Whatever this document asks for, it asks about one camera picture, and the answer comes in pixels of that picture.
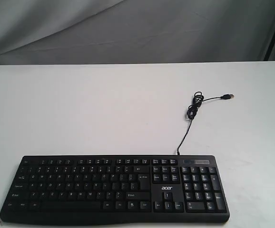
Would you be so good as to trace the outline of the black acer keyboard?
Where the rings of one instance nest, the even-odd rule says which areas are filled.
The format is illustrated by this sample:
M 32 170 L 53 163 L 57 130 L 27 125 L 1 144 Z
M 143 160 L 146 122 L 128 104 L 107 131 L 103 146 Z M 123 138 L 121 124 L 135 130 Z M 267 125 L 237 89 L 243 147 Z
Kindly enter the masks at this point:
M 0 219 L 31 225 L 225 223 L 214 156 L 24 156 Z

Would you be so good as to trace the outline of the grey backdrop cloth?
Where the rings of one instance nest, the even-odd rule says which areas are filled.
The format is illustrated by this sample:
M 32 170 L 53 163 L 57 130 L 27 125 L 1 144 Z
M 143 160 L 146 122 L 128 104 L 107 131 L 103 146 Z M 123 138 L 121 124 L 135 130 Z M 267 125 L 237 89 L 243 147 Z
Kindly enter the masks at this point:
M 275 0 L 0 0 L 0 65 L 261 61 Z

